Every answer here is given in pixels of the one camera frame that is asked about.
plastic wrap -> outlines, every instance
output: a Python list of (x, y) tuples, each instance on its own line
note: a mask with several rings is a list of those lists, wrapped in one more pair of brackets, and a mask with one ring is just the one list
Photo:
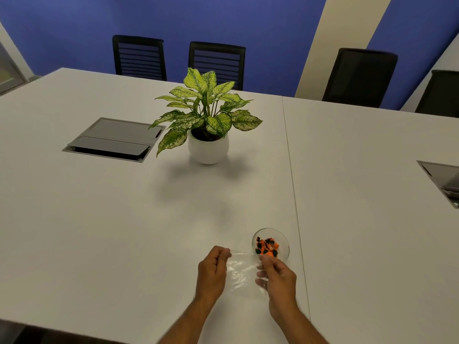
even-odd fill
[(255, 283), (257, 266), (260, 265), (258, 256), (238, 251), (231, 253), (232, 256), (226, 262), (225, 291), (235, 296), (258, 300), (268, 299), (266, 290)]

hand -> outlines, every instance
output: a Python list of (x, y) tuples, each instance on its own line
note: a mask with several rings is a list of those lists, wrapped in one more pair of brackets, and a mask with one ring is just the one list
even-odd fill
[(226, 281), (226, 261), (231, 257), (229, 248), (214, 246), (198, 265), (195, 300), (212, 308), (223, 293)]
[(257, 277), (265, 277), (268, 281), (257, 279), (258, 286), (265, 288), (269, 295), (269, 312), (274, 321), (282, 326), (287, 315), (299, 311), (296, 304), (296, 274), (284, 262), (267, 255), (261, 255), (261, 272)]

chair backrest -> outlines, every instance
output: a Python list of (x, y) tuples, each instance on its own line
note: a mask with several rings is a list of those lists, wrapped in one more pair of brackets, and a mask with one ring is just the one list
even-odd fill
[(398, 59), (388, 52), (341, 48), (322, 101), (379, 107)]
[(117, 75), (167, 81), (163, 40), (138, 36), (113, 36)]
[(432, 77), (422, 94), (416, 112), (459, 117), (459, 72), (432, 70)]
[(213, 70), (217, 74), (217, 84), (234, 81), (233, 89), (242, 90), (245, 58), (245, 47), (191, 42), (188, 67), (197, 69), (201, 74)]

plant soil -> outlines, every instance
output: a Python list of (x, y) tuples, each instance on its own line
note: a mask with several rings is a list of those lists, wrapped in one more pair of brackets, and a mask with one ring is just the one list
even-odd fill
[(202, 129), (202, 128), (192, 129), (191, 134), (196, 139), (201, 140), (201, 141), (217, 141), (221, 139), (220, 136), (210, 134), (205, 129)]

glass bowl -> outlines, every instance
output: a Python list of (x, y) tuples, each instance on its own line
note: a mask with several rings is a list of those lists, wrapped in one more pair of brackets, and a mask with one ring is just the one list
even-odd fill
[(253, 238), (252, 238), (252, 253), (257, 254), (255, 249), (257, 248), (257, 237), (260, 239), (268, 239), (269, 237), (274, 238), (276, 243), (279, 244), (279, 248), (277, 250), (277, 258), (279, 258), (282, 262), (285, 262), (290, 254), (290, 244), (287, 241), (287, 238), (279, 232), (277, 229), (274, 228), (262, 228), (258, 230)]

